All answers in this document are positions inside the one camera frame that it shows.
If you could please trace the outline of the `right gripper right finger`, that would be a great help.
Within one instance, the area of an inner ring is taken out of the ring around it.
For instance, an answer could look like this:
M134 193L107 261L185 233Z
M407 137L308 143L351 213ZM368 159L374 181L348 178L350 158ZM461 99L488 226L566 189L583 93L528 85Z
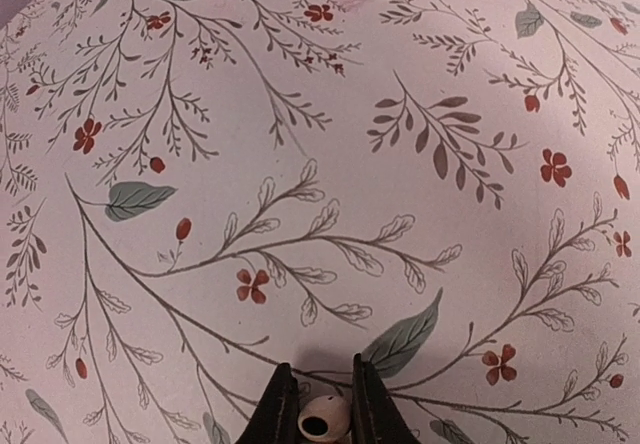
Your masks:
M353 443L414 444L415 436L405 423L379 373L360 353L353 358Z

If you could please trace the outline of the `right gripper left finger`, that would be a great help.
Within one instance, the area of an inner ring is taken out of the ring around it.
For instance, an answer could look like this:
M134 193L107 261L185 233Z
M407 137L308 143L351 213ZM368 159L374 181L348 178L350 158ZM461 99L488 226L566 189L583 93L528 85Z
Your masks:
M294 444L298 436L299 387L289 363L276 366L239 444Z

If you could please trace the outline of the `beige earbud with stem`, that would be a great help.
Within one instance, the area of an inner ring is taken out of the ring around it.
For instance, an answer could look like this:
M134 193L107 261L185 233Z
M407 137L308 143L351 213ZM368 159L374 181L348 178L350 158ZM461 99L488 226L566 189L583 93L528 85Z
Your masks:
M301 435L316 443L335 443L351 427L351 404L338 395L323 395L309 401L299 412Z

